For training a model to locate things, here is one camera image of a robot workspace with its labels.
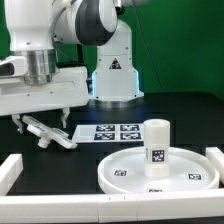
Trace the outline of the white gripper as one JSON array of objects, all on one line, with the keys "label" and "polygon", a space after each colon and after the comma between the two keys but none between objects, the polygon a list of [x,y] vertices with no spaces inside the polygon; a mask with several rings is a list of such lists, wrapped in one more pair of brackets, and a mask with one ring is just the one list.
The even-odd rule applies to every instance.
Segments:
[{"label": "white gripper", "polygon": [[63,108],[61,121],[66,128],[70,108],[89,101],[86,79],[85,67],[60,69],[53,81],[44,85],[26,85],[23,78],[0,79],[0,116],[12,115],[18,132],[23,134],[20,114]]}]

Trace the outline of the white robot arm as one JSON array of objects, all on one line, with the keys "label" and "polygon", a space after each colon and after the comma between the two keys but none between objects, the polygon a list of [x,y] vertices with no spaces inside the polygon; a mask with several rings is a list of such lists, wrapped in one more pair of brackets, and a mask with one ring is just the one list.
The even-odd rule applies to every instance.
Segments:
[{"label": "white robot arm", "polygon": [[[132,65],[132,33],[117,11],[133,0],[4,0],[10,55],[0,61],[0,116],[21,126],[25,113],[88,101],[119,107],[144,96]],[[83,65],[57,64],[57,43],[97,48],[92,87]]]}]

